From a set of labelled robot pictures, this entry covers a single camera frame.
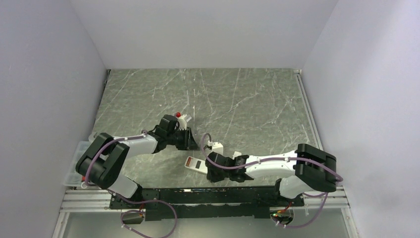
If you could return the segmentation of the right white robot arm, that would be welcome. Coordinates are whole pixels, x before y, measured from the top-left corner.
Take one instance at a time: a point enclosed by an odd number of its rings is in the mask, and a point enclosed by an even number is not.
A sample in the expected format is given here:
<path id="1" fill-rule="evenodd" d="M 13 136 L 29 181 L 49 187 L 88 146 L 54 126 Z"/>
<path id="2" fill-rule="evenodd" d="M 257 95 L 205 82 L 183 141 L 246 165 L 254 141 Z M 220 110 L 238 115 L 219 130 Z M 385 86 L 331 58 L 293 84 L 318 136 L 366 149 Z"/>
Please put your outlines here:
<path id="1" fill-rule="evenodd" d="M 225 157 L 223 146 L 218 142 L 207 142 L 201 150 L 206 157 L 210 182 L 229 179 L 242 183 L 276 176 L 273 200 L 279 206 L 308 191 L 335 192 L 337 184 L 343 180 L 336 172 L 336 157 L 308 144 L 299 144 L 296 150 L 288 153 L 269 156 L 237 153 L 232 158 Z"/>

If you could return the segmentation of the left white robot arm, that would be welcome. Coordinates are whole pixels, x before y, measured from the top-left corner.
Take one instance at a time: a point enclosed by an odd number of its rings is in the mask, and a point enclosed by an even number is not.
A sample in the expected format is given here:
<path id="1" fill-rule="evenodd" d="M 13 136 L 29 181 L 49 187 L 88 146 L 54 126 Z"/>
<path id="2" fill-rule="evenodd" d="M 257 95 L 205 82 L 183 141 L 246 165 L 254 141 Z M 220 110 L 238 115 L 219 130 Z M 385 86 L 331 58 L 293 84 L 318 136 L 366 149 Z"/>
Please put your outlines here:
<path id="1" fill-rule="evenodd" d="M 100 133 L 77 161 L 75 171 L 85 178 L 85 185 L 106 189 L 123 197 L 129 208 L 136 208 L 143 201 L 143 188 L 122 174 L 125 160 L 143 154 L 156 154 L 167 146 L 174 146 L 180 151 L 197 150 L 197 142 L 188 126 L 191 118 L 180 113 L 164 115 L 152 130 L 142 130 L 139 135 L 128 137 Z"/>

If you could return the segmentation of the red white remote control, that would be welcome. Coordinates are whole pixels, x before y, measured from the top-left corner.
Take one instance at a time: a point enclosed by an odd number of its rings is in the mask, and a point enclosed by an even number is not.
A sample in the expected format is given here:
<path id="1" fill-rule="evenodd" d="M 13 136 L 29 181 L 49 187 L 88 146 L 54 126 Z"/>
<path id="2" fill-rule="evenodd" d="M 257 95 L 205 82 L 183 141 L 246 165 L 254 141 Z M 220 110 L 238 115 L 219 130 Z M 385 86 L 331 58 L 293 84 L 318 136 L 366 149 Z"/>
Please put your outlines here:
<path id="1" fill-rule="evenodd" d="M 205 175 L 208 173 L 205 160 L 197 159 L 195 157 L 187 157 L 184 167 Z"/>

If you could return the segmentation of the white battery cover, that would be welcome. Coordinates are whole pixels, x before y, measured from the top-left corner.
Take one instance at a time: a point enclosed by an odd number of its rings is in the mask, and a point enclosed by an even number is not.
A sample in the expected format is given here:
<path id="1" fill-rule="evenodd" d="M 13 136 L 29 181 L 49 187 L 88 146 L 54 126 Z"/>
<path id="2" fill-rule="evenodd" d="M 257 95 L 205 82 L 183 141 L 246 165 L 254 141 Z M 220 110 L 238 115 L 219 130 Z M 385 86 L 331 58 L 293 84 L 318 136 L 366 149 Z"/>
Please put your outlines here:
<path id="1" fill-rule="evenodd" d="M 232 159 L 235 159 L 235 158 L 237 158 L 237 157 L 239 157 L 241 155 L 242 155 L 241 152 L 235 151 L 234 154 L 233 154 L 233 156 L 232 156 Z"/>

